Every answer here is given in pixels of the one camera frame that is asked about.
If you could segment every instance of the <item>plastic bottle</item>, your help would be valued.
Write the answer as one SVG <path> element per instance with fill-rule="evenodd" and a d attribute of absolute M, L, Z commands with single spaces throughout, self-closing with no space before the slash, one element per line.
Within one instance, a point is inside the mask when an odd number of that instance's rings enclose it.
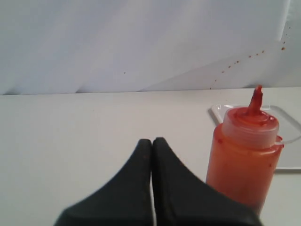
<path fill-rule="evenodd" d="M 260 214 L 284 145 L 278 120 L 260 110 L 262 86 L 249 107 L 227 111 L 214 130 L 206 182 Z"/>

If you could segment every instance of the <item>squeeze bottle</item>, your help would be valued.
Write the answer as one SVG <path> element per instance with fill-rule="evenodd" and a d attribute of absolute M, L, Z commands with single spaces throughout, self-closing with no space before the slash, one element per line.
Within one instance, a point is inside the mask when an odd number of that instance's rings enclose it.
<path fill-rule="evenodd" d="M 232 108 L 214 130 L 206 183 L 258 215 L 283 144 L 278 120 L 260 110 L 262 86 L 249 107 Z"/>

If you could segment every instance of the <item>bottle cap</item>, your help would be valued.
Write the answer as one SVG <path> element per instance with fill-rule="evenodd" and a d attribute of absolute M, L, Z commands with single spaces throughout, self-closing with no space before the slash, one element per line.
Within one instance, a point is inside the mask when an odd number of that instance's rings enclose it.
<path fill-rule="evenodd" d="M 279 122 L 274 116 L 260 110 L 262 86 L 254 90 L 249 107 L 233 108 L 226 112 L 222 132 L 235 143 L 263 149 L 277 144 Z"/>

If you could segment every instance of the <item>white backdrop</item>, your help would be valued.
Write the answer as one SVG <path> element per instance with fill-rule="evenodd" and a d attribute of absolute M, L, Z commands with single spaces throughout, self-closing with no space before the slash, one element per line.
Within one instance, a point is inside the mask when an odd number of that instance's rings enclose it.
<path fill-rule="evenodd" d="M 2 0 L 0 94 L 301 86 L 299 0 Z"/>

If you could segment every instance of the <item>white tabletop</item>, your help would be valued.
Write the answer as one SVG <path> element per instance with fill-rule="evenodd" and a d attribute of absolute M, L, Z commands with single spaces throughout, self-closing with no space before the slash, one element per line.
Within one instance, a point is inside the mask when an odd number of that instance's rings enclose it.
<path fill-rule="evenodd" d="M 165 137 L 205 179 L 213 104 L 245 104 L 252 89 L 0 96 L 0 225 L 53 225 L 63 208 L 100 188 L 138 139 Z M 264 89 L 301 122 L 301 88 Z M 265 226 L 300 225 L 301 174 L 276 174 Z"/>

